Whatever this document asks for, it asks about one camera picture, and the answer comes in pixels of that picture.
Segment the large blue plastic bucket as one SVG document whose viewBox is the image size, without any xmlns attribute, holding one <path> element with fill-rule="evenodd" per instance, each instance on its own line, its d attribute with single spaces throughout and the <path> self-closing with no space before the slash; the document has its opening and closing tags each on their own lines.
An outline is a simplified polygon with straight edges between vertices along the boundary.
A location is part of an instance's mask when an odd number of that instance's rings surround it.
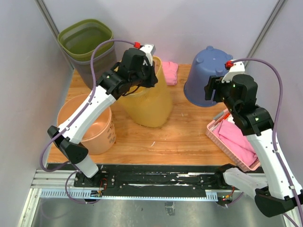
<svg viewBox="0 0 303 227">
<path fill-rule="evenodd" d="M 184 84 L 184 94 L 189 102 L 199 107 L 211 107 L 216 102 L 205 100 L 205 86 L 211 76 L 223 76 L 227 73 L 225 63 L 233 56 L 208 46 L 194 58 L 191 69 Z"/>
</svg>

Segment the yellow slatted waste bin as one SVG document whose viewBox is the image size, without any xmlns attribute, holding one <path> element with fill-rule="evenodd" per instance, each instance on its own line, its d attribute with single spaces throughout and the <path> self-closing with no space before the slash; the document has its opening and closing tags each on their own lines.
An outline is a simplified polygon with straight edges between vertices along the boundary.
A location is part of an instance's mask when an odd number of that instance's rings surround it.
<svg viewBox="0 0 303 227">
<path fill-rule="evenodd" d="M 154 56 L 153 63 L 158 79 L 155 87 L 140 87 L 138 90 L 135 90 L 136 87 L 132 87 L 131 91 L 134 93 L 120 97 L 117 102 L 135 123 L 157 128 L 167 121 L 173 108 L 173 102 L 164 77 L 161 59 Z"/>
</svg>

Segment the peach cartoon plastic bucket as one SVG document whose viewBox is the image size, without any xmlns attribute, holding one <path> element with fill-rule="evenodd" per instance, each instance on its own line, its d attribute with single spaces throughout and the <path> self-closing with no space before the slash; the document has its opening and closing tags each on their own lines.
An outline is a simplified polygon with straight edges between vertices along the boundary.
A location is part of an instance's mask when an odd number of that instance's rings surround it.
<svg viewBox="0 0 303 227">
<path fill-rule="evenodd" d="M 80 104 L 87 98 L 88 94 L 82 94 L 67 101 L 60 109 L 57 116 L 57 125 L 66 121 Z M 115 126 L 112 119 L 112 111 L 107 108 L 88 128 L 81 143 L 90 155 L 98 155 L 108 151 L 116 140 Z"/>
</svg>

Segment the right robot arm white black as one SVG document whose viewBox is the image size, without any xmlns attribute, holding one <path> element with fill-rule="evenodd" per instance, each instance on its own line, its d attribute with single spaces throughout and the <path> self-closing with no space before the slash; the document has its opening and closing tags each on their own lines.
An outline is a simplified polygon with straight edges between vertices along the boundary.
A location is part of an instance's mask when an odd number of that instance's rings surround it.
<svg viewBox="0 0 303 227">
<path fill-rule="evenodd" d="M 205 98 L 223 102 L 233 116 L 236 126 L 254 148 L 266 179 L 258 181 L 238 167 L 226 164 L 215 173 L 219 189 L 229 185 L 254 199 L 266 217 L 284 214 L 294 208 L 303 213 L 303 188 L 291 174 L 283 152 L 273 134 L 270 113 L 256 105 L 258 85 L 246 74 L 233 76 L 230 82 L 211 76 L 205 86 Z"/>
</svg>

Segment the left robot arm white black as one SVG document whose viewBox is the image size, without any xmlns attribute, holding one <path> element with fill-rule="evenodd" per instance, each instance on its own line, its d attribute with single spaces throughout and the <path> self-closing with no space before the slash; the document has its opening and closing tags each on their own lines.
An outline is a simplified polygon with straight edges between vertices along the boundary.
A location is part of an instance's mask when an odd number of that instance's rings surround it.
<svg viewBox="0 0 303 227">
<path fill-rule="evenodd" d="M 152 44 L 126 50 L 122 60 L 100 76 L 96 87 L 78 109 L 64 123 L 51 126 L 47 131 L 56 147 L 85 175 L 85 182 L 91 187 L 101 183 L 101 175 L 80 141 L 93 122 L 121 96 L 129 95 L 132 87 L 155 86 L 158 79 L 153 65 L 154 52 Z"/>
</svg>

